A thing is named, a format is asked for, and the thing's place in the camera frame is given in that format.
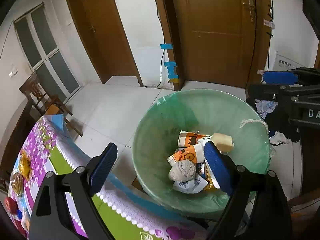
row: glass door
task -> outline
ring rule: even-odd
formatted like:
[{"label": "glass door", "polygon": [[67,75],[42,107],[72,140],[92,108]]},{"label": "glass door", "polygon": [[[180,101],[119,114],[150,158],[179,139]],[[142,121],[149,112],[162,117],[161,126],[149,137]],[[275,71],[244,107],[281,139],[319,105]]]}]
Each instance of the glass door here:
[{"label": "glass door", "polygon": [[37,73],[41,85],[49,94],[66,101],[79,84],[52,36],[43,4],[19,18],[14,25],[29,66]]}]

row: wall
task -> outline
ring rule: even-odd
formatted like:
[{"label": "wall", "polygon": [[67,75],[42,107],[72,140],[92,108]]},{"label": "wall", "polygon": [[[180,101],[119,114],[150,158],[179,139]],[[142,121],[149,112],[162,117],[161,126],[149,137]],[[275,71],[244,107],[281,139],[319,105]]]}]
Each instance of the wall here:
[{"label": "wall", "polygon": [[302,11],[302,0],[273,0],[273,3],[275,29],[270,42],[269,70],[273,68],[276,51],[303,66],[313,67],[318,38]]},{"label": "wall", "polygon": [[[2,49],[12,20],[19,18],[42,2],[45,5],[48,24],[61,54],[80,85],[100,82],[77,34],[66,0],[16,0],[0,26],[0,49]],[[12,66],[17,68],[18,73],[10,79],[9,73]],[[12,24],[0,60],[0,88],[2,91],[0,93],[0,142],[13,113],[25,99],[19,87],[30,75],[31,70],[23,56]]]},{"label": "wall", "polygon": [[[127,39],[145,86],[157,86],[160,82],[160,64],[164,43],[155,0],[115,0]],[[162,64],[162,85],[172,89],[168,82],[168,70]]]}]

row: purple floral tablecloth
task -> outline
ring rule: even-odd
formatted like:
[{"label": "purple floral tablecloth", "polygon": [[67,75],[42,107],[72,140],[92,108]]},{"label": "purple floral tablecloth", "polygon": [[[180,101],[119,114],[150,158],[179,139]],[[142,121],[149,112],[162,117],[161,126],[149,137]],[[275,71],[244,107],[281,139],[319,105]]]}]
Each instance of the purple floral tablecloth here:
[{"label": "purple floral tablecloth", "polygon": [[[90,157],[72,142],[62,115],[43,116],[38,120],[23,144],[12,173],[18,171],[23,151],[30,159],[30,178],[24,181],[21,198],[13,192],[11,185],[8,196],[15,199],[18,208],[27,210],[30,216],[37,192],[48,171],[54,171],[57,175],[66,174],[78,166],[86,166],[90,161]],[[66,193],[66,199],[75,231],[87,236],[72,195]],[[92,200],[117,240],[202,240],[207,236],[207,231],[198,224],[136,196],[113,174],[108,176],[101,192]],[[18,219],[15,215],[10,216],[12,220]]]}]

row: door handle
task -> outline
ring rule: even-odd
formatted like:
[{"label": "door handle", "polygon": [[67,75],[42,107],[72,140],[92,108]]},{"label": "door handle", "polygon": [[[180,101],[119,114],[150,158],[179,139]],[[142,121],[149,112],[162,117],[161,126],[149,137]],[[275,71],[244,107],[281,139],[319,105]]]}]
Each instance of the door handle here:
[{"label": "door handle", "polygon": [[253,22],[253,19],[255,17],[255,13],[256,13],[256,7],[254,5],[254,1],[253,0],[249,0],[249,3],[246,4],[249,7],[249,12],[250,12],[250,18],[251,18],[251,22]]}]

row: trash can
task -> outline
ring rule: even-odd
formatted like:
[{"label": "trash can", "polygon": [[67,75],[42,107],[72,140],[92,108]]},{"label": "trash can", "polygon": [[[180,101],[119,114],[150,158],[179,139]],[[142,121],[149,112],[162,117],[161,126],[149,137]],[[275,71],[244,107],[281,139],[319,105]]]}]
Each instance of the trash can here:
[{"label": "trash can", "polygon": [[186,90],[160,98],[141,119],[134,136],[133,164],[145,192],[182,215],[218,219],[228,195],[219,189],[198,194],[173,190],[167,157],[177,149],[181,130],[223,133],[233,138],[234,149],[228,155],[236,165],[265,174],[270,163],[268,133],[261,123],[239,128],[248,119],[260,116],[243,100],[218,90]]}]

